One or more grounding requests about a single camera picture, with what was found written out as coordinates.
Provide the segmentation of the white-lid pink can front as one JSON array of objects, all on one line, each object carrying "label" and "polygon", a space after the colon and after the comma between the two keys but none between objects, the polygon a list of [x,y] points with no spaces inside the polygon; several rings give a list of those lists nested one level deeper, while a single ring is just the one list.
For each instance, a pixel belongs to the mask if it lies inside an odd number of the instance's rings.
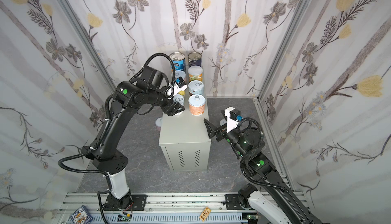
[{"label": "white-lid pink can front", "polygon": [[180,81],[186,82],[186,73],[182,70],[176,70],[175,71],[175,81],[176,82],[180,82]]}]

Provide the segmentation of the white-lid green label can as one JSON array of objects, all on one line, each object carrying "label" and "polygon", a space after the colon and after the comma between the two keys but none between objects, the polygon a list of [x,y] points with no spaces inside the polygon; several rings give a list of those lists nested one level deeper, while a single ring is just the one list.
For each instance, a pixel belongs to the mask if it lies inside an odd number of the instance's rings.
[{"label": "white-lid green label can", "polygon": [[224,124],[226,124],[226,123],[227,123],[226,119],[222,119],[222,120],[220,121],[220,126],[222,126],[222,125],[224,125]]}]

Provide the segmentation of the dark can with gold lid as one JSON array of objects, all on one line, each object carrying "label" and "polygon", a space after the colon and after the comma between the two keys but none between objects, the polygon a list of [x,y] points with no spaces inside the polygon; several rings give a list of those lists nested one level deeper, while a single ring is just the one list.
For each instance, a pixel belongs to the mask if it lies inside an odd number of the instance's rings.
[{"label": "dark can with gold lid", "polygon": [[202,54],[198,52],[191,52],[188,54],[188,67],[202,66]]}]

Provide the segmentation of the white-lid pink can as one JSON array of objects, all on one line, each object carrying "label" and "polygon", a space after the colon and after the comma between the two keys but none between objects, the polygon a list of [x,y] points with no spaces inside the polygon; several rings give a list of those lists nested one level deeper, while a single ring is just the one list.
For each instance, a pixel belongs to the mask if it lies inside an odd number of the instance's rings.
[{"label": "white-lid pink can", "polygon": [[156,126],[156,129],[158,131],[161,131],[162,123],[163,123],[163,118],[162,117],[159,117],[159,118],[156,119],[155,126]]},{"label": "white-lid pink can", "polygon": [[180,82],[180,81],[186,82],[186,73],[182,70],[176,70],[175,71],[175,81],[176,82]]}]

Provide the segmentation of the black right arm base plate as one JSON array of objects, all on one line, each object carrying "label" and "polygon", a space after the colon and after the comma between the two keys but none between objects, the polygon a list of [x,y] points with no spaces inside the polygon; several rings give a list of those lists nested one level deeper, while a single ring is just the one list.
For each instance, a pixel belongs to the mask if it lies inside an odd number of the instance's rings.
[{"label": "black right arm base plate", "polygon": [[227,210],[244,210],[243,196],[238,193],[226,194],[225,207]]}]

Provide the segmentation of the white-lid teal can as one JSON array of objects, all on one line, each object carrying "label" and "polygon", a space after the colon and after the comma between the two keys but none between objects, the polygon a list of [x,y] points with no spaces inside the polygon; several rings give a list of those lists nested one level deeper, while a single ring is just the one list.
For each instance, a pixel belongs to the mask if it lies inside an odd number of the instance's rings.
[{"label": "white-lid teal can", "polygon": [[176,94],[173,97],[173,101],[176,102],[176,103],[179,103],[182,106],[184,106],[184,97],[181,94]]}]

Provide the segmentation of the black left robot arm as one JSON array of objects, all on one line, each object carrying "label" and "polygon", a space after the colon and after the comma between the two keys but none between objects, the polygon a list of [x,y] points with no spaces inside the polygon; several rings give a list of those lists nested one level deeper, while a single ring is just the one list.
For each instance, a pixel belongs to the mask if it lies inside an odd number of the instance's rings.
[{"label": "black left robot arm", "polygon": [[184,88],[184,80],[166,74],[149,66],[157,57],[163,57],[175,68],[174,62],[164,53],[150,56],[142,69],[129,81],[121,82],[115,92],[108,96],[104,104],[104,125],[89,147],[84,147],[77,155],[58,161],[60,168],[73,173],[99,173],[107,180],[108,196],[105,202],[99,199],[100,210],[129,210],[134,204],[128,187],[125,168],[128,158],[117,146],[132,117],[144,105],[160,107],[164,114],[174,116],[185,110],[176,95]]}]

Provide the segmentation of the blue label soup can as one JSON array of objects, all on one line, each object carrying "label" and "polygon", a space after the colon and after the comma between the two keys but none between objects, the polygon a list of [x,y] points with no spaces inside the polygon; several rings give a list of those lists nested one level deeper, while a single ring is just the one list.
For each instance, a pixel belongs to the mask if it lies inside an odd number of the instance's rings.
[{"label": "blue label soup can", "polygon": [[181,52],[173,52],[169,55],[174,63],[175,70],[186,71],[185,55]]}]

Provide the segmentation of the white-lid grey can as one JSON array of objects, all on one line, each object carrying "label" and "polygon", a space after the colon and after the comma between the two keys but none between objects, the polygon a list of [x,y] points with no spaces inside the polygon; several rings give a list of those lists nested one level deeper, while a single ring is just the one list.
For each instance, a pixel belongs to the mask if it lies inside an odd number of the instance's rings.
[{"label": "white-lid grey can", "polygon": [[204,83],[198,80],[191,81],[188,85],[189,94],[192,95],[203,95],[204,94]]}]

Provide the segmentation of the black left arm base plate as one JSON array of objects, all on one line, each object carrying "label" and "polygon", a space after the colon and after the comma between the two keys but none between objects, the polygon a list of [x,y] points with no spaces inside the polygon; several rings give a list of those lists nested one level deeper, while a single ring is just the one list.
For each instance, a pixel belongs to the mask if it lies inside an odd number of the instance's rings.
[{"label": "black left arm base plate", "polygon": [[111,193],[103,203],[103,209],[108,211],[144,211],[146,194],[126,194],[116,199]]}]

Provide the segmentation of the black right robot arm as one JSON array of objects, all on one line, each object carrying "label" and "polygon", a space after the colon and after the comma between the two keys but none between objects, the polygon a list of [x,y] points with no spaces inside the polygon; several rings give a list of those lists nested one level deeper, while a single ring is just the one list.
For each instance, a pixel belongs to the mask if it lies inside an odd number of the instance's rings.
[{"label": "black right robot arm", "polygon": [[240,171],[249,181],[238,192],[243,208],[251,208],[272,224],[320,224],[282,179],[274,164],[263,154],[264,133],[258,121],[242,118],[233,130],[204,120],[209,138],[226,140],[240,161]]}]

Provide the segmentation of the green orange label can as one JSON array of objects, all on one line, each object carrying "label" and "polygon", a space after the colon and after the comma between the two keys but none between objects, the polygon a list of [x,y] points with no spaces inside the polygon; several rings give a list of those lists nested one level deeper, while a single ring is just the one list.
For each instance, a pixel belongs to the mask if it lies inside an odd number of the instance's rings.
[{"label": "green orange label can", "polygon": [[188,69],[189,81],[203,81],[203,68],[201,66],[191,66]]}]

